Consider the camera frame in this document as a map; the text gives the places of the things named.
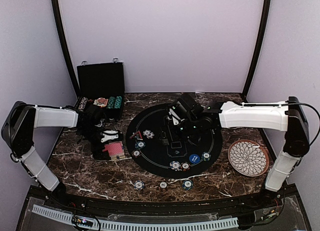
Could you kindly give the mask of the orange 100 chip stack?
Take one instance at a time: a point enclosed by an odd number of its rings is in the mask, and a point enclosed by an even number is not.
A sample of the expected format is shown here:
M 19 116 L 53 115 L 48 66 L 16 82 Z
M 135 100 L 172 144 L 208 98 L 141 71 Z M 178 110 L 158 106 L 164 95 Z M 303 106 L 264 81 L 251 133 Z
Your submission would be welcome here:
M 167 184 L 167 182 L 162 181 L 162 182 L 159 183 L 159 187 L 160 187 L 161 189 L 166 189 L 166 188 L 168 187 L 168 184 Z

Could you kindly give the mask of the blue chip stack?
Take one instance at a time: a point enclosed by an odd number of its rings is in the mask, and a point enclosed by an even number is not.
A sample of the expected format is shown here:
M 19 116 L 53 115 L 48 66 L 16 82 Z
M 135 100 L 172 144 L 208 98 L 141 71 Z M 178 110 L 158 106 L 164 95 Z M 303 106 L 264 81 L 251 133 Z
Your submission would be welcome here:
M 134 182 L 133 187 L 135 190 L 142 190 L 145 187 L 145 184 L 141 180 L 137 180 Z

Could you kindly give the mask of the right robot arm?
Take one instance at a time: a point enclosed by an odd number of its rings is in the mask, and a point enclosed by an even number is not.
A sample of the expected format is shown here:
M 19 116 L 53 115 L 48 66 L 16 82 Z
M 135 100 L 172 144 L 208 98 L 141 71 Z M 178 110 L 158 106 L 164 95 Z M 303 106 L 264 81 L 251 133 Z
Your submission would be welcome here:
M 266 208 L 275 199 L 300 160 L 309 152 L 314 140 L 310 139 L 309 124 L 303 111 L 304 103 L 295 96 L 286 101 L 271 103 L 217 102 L 205 107 L 189 94 L 182 94 L 166 107 L 168 124 L 159 131 L 159 140 L 168 146 L 178 139 L 196 144 L 208 130 L 231 128 L 258 128 L 285 132 L 285 143 L 264 183 L 264 190 L 255 196 L 255 204 Z

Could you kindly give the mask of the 10 chips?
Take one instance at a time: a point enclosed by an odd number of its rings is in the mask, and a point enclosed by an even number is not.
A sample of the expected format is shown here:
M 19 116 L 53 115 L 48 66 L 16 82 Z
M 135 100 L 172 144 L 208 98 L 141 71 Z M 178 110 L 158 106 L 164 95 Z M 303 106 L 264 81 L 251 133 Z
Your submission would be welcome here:
M 143 131 L 143 135 L 144 135 L 145 137 L 147 137 L 148 139 L 153 139 L 154 136 L 155 136 L 155 134 L 154 134 L 152 131 L 148 130 L 148 129 L 146 129 L 145 131 Z
M 181 164 L 175 160 L 170 162 L 169 167 L 173 171 L 180 171 L 181 170 Z

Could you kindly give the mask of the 100 chips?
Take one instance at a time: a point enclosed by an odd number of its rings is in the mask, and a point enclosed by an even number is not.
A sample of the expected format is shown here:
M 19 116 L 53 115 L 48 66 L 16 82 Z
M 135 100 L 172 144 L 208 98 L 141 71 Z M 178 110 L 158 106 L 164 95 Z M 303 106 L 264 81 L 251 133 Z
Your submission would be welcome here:
M 183 172 L 186 172 L 190 169 L 190 164 L 188 162 L 183 162 L 181 163 L 180 165 L 180 169 L 183 171 Z
M 141 156 L 141 152 L 140 152 L 139 150 L 134 150 L 134 151 L 132 152 L 132 156 L 133 156 L 134 158 L 138 158 L 138 157 Z

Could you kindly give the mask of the red triangular all-in marker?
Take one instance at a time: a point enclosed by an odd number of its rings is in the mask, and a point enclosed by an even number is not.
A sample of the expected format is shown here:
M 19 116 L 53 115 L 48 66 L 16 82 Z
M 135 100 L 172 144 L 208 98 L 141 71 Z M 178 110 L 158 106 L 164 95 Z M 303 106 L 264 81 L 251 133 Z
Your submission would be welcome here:
M 138 130 L 136 132 L 133 132 L 132 135 L 129 137 L 131 140 L 139 140 L 142 141 L 143 140 L 143 136 L 141 134 L 141 132 Z

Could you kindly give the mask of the green-blue 50 chip stack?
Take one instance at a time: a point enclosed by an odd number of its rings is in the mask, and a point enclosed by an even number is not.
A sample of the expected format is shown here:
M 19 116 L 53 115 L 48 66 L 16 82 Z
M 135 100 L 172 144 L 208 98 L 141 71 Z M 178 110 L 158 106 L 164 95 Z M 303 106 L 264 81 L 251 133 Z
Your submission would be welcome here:
M 186 180 L 184 180 L 183 183 L 182 183 L 182 188 L 183 188 L 184 190 L 186 190 L 186 191 L 191 190 L 191 189 L 193 188 L 193 186 L 194 186 L 194 183 L 193 183 L 193 181 L 190 180 L 190 179 L 186 179 Z

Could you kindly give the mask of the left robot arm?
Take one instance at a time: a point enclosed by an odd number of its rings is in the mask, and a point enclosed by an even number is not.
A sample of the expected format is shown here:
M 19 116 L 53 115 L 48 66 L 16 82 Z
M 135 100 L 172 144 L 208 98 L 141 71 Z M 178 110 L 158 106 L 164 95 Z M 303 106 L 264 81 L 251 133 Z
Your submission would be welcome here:
M 75 128 L 93 145 L 94 152 L 100 154 L 107 139 L 97 127 L 98 120 L 92 112 L 71 106 L 51 107 L 17 101 L 2 126 L 1 136 L 10 148 L 14 162 L 21 163 L 32 179 L 53 192 L 50 199 L 58 208 L 67 209 L 71 199 L 58 189 L 61 182 L 36 150 L 34 135 L 41 129 Z

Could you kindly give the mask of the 50 chips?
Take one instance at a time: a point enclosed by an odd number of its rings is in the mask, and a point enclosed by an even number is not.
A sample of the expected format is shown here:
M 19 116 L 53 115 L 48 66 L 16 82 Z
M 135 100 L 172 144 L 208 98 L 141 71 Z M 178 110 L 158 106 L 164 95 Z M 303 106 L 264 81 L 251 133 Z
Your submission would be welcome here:
M 139 140 L 135 143 L 135 148 L 136 149 L 143 149 L 146 146 L 146 143 L 142 140 Z
M 209 152 L 203 152 L 202 153 L 202 160 L 204 162 L 208 162 L 211 159 L 211 154 Z

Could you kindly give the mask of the blue small blind button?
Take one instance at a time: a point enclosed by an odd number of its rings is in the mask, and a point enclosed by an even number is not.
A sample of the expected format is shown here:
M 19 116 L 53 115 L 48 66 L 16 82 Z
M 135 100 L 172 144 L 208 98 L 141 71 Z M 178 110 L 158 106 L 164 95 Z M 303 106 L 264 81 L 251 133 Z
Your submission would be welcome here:
M 197 163 L 200 162 L 200 160 L 201 160 L 201 158 L 200 158 L 200 156 L 197 155 L 197 154 L 191 154 L 191 155 L 189 156 L 189 161 L 190 161 L 192 164 L 197 164 Z

